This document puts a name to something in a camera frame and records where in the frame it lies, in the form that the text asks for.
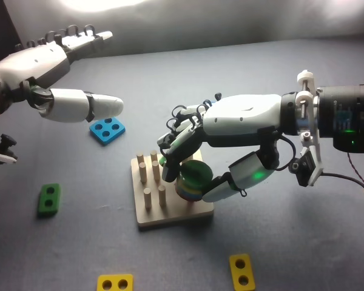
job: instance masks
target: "hole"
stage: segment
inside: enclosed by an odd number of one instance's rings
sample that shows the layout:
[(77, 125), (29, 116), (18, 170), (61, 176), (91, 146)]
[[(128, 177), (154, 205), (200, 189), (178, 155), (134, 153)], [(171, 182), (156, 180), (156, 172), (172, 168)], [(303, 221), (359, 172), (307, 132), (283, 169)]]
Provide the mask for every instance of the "hole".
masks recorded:
[(238, 267), (239, 269), (244, 268), (244, 267), (245, 267), (245, 262), (244, 262), (244, 260), (243, 260), (243, 259), (238, 259), (238, 260), (236, 261), (236, 267)]
[(52, 200), (46, 200), (46, 201), (44, 201), (44, 205), (46, 206), (46, 207), (51, 207), (52, 205), (53, 205), (53, 201)]
[(240, 283), (240, 285), (243, 285), (243, 286), (247, 285), (248, 284), (247, 276), (243, 275), (243, 276), (238, 277), (238, 282)]
[(120, 290), (124, 290), (125, 288), (128, 287), (128, 282), (125, 279), (121, 279), (119, 283), (117, 283), (117, 286), (119, 287)]
[(47, 194), (52, 194), (52, 193), (54, 193), (54, 191), (55, 191), (55, 189), (53, 187), (49, 187), (46, 190)]
[(112, 288), (112, 282), (110, 282), (109, 280), (106, 280), (103, 282), (103, 289), (104, 290), (109, 290), (110, 288)]

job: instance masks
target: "gray backdrop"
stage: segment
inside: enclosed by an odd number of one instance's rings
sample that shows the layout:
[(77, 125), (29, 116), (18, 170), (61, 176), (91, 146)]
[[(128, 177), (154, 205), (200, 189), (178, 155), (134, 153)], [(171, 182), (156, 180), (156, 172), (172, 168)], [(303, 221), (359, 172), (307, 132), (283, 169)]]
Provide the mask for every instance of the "gray backdrop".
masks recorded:
[[(0, 116), (18, 145), (0, 166), (0, 290), (95, 290), (101, 274), (132, 273), (135, 290), (233, 290), (229, 255), (249, 253), (257, 290), (364, 290), (364, 190), (321, 177), (297, 185), (287, 170), (215, 204), (210, 223), (140, 232), (130, 160), (149, 154), (177, 104), (214, 93), (284, 94), (309, 69), (316, 84), (364, 81), (364, 41), (282, 41), (86, 59), (54, 87), (116, 95), (126, 133), (107, 147), (89, 125), (39, 117), (27, 103)], [(291, 138), (300, 151), (297, 137)], [(278, 143), (281, 163), (291, 149)], [(252, 148), (201, 147), (215, 175)], [(322, 141), (326, 171), (354, 176), (346, 154)], [(364, 155), (353, 155), (364, 176)], [(36, 219), (43, 184), (62, 186), (52, 219)]]
[(24, 44), (90, 23), (115, 35), (105, 55), (364, 33), (364, 0), (146, 0), (96, 12), (127, 1), (4, 0)]

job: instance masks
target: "gray tabletop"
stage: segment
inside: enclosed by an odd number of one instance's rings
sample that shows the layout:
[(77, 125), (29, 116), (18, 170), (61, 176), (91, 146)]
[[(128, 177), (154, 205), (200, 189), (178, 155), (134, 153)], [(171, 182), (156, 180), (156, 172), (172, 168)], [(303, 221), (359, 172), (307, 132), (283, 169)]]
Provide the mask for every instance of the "gray tabletop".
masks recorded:
[[(243, 93), (364, 82), (364, 42), (283, 41), (201, 50), (85, 59), (54, 87), (124, 100), (126, 132), (107, 147), (89, 125), (42, 119), (26, 103), (0, 116), (0, 134), (18, 141), (16, 165), (0, 166), (0, 290), (95, 290), (102, 274), (132, 273), (135, 290), (233, 290), (228, 258), (251, 256), (257, 290), (364, 290), (364, 190), (321, 177), (298, 186), (287, 170), (215, 204), (209, 223), (141, 232), (130, 160), (149, 154), (178, 104)], [(298, 137), (297, 150), (301, 145)], [(291, 149), (279, 142), (281, 162)], [(221, 175), (255, 147), (201, 147)], [(346, 154), (322, 141), (326, 171), (352, 175)], [(364, 176), (364, 155), (353, 155)], [(62, 187), (51, 219), (36, 219), (43, 184)]]

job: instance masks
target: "peg board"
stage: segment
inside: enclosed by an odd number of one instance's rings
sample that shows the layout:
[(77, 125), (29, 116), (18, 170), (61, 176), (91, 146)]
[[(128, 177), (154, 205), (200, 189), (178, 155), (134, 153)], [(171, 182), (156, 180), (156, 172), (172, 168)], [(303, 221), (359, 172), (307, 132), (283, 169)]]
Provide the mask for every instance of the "peg board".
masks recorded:
[[(194, 153), (193, 159), (202, 161), (201, 152), (198, 150)], [(139, 227), (158, 226), (174, 221), (184, 221), (189, 219), (211, 216), (214, 212), (213, 203), (204, 201), (189, 202), (181, 197), (175, 191), (175, 181), (168, 183), (160, 179), (154, 180), (152, 172), (151, 156), (145, 156), (147, 182), (140, 181), (139, 164), (136, 158), (131, 160), (133, 195), (135, 197), (136, 219)], [(160, 175), (162, 176), (163, 167), (159, 165)], [(166, 188), (166, 206), (160, 207), (158, 186), (163, 185)], [(152, 207), (147, 210), (144, 206), (143, 190), (151, 189)]]

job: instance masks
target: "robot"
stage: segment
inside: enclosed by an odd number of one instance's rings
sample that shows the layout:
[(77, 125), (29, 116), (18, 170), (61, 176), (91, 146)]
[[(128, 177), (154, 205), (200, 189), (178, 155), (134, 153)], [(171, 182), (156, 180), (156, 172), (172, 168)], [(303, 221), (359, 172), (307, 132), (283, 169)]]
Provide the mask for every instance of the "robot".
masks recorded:
[[(74, 89), (49, 89), (70, 71), (70, 65), (99, 52), (112, 39), (111, 32), (96, 34), (92, 25), (79, 32), (71, 25), (59, 32), (48, 32), (45, 38), (28, 41), (27, 48), (18, 44), (17, 52), (0, 61), (0, 114), (14, 102), (27, 101), (46, 119), (59, 122), (81, 122), (104, 119), (123, 111), (121, 99)], [(8, 148), (16, 141), (1, 135), (0, 165), (13, 164), (18, 157)]]
[[(168, 133), (158, 140), (164, 156), (162, 179), (173, 182), (180, 174), (180, 163), (207, 142), (211, 147), (260, 146), (256, 152), (240, 158), (229, 171), (202, 185), (201, 199), (215, 202), (248, 189), (275, 171), (286, 168), (296, 175), (300, 186), (313, 186), (319, 176), (334, 176), (360, 181), (334, 173), (324, 173), (319, 138), (333, 138), (340, 151), (364, 153), (364, 84), (358, 86), (320, 87), (314, 75), (301, 72), (300, 92), (283, 96), (237, 95), (200, 105), (178, 105), (166, 126)], [(294, 144), (283, 135), (300, 136), (303, 150), (296, 158)], [(293, 158), (279, 167), (276, 143), (288, 142)]]

